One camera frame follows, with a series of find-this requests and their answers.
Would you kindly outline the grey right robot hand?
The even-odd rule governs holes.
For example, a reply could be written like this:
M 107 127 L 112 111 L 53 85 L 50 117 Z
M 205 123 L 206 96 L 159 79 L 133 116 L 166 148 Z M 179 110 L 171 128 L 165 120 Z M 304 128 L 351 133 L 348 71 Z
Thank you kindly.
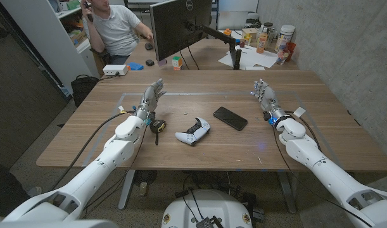
M 286 112 L 279 105 L 273 88 L 268 83 L 260 79 L 259 81 L 254 81 L 253 88 L 254 91 L 251 91 L 250 94 L 258 100 L 264 112 L 276 119 L 286 115 Z

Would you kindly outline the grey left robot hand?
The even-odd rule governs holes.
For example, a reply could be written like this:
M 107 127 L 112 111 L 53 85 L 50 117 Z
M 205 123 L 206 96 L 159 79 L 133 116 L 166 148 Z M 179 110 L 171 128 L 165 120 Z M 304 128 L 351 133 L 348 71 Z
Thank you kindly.
M 163 79 L 157 80 L 146 88 L 141 97 L 139 106 L 137 107 L 137 117 L 142 120 L 146 120 L 148 118 L 149 113 L 156 109 L 158 100 L 166 93 L 166 91 L 162 91 L 162 89 Z

